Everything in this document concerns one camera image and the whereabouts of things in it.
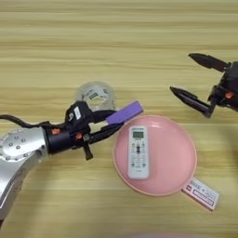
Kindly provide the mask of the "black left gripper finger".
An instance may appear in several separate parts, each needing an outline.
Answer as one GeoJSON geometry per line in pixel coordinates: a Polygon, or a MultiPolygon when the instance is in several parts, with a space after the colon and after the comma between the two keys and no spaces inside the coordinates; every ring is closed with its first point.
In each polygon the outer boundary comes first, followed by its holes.
{"type": "Polygon", "coordinates": [[[122,126],[123,126],[122,124],[112,124],[112,125],[104,126],[100,129],[100,131],[92,133],[89,136],[88,143],[93,144],[93,143],[102,141],[104,139],[107,139],[111,135],[113,135],[115,132],[117,132],[122,126]]]}
{"type": "Polygon", "coordinates": [[[90,115],[89,122],[97,124],[99,122],[105,121],[107,117],[114,114],[115,110],[101,110],[101,111],[94,111],[90,115]]]}

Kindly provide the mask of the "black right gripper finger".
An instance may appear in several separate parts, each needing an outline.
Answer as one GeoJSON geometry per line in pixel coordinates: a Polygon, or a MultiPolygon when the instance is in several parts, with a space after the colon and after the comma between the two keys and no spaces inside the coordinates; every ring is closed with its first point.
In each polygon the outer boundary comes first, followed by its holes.
{"type": "Polygon", "coordinates": [[[190,93],[184,89],[171,86],[170,90],[183,103],[185,103],[186,105],[195,109],[196,111],[200,112],[206,118],[211,117],[211,115],[217,105],[216,99],[212,99],[210,104],[206,104],[206,103],[200,101],[197,96],[193,95],[192,93],[190,93]]]}
{"type": "Polygon", "coordinates": [[[214,69],[221,73],[228,71],[231,66],[228,62],[206,54],[190,53],[189,57],[203,67],[206,67],[207,69],[214,69]]]}

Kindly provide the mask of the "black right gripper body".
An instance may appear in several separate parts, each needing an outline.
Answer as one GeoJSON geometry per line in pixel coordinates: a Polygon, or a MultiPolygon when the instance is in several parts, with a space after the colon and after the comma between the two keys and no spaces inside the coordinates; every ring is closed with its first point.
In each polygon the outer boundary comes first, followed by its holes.
{"type": "Polygon", "coordinates": [[[232,62],[219,83],[213,86],[208,100],[212,104],[238,112],[238,61],[232,62]]]}

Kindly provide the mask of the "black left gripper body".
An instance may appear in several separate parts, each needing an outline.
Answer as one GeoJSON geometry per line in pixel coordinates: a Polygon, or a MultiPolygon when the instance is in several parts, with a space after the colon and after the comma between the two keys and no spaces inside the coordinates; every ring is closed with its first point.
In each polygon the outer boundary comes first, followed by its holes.
{"type": "Polygon", "coordinates": [[[70,128],[46,129],[47,151],[49,154],[76,150],[83,148],[87,160],[93,158],[93,153],[89,147],[89,136],[91,132],[89,125],[80,129],[71,130],[70,128]]]}

